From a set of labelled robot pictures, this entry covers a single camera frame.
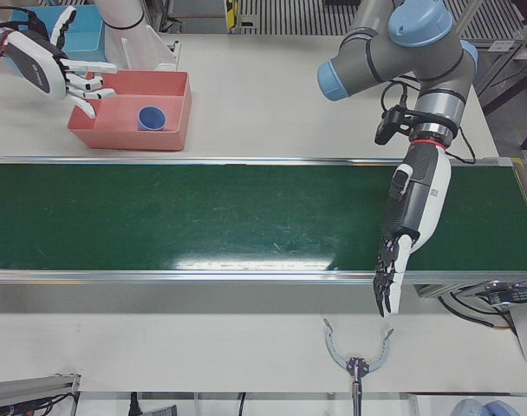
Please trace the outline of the white and grey robot hand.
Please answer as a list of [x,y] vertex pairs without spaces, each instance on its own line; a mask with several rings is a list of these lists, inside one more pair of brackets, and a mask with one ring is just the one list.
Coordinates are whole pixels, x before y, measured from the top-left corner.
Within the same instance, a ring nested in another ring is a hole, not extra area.
[[0,17],[0,57],[13,61],[20,74],[47,96],[70,99],[89,118],[96,117],[91,100],[115,96],[107,88],[104,74],[116,74],[117,67],[108,62],[70,59],[62,48],[76,8],[68,6],[59,15],[54,28],[47,31],[44,22],[31,9],[11,7],[27,17],[25,21],[4,21]]
[[394,171],[375,265],[374,296],[381,316],[399,312],[409,257],[436,230],[450,179],[445,148],[432,140],[413,141]]

